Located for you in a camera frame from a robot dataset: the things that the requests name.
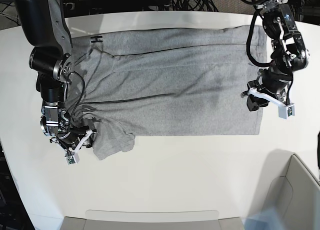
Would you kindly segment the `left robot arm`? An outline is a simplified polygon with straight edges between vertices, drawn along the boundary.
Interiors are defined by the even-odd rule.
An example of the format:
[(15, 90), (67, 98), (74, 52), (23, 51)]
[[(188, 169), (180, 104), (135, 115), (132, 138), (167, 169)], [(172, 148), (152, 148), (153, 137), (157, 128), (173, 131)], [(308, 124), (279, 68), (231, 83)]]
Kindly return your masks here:
[[(307, 67), (309, 52), (298, 30), (289, 0), (240, 0), (254, 7), (254, 15), (246, 41), (246, 54), (259, 67), (257, 79), (247, 83), (247, 90), (241, 96), (247, 98), (249, 111), (257, 111), (277, 104), (286, 117), (294, 114), (290, 91), (294, 82), (294, 72)], [(251, 53), (251, 43), (256, 19), (262, 19), (264, 32), (271, 39), (273, 52), (268, 63), (258, 62)]]

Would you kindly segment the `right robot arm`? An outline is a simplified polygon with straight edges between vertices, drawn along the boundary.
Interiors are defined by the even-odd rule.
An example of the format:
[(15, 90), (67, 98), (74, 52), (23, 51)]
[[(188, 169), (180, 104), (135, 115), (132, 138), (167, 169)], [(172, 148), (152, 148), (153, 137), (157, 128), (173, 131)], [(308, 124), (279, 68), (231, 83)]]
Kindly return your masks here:
[(21, 27), (34, 47), (29, 66), (37, 71), (36, 90), (42, 98), (41, 129), (50, 141), (58, 144), (67, 157), (74, 156), (83, 146), (93, 144), (88, 126), (72, 125), (74, 112), (65, 102), (72, 71), (72, 38), (64, 18), (63, 0), (14, 0)]

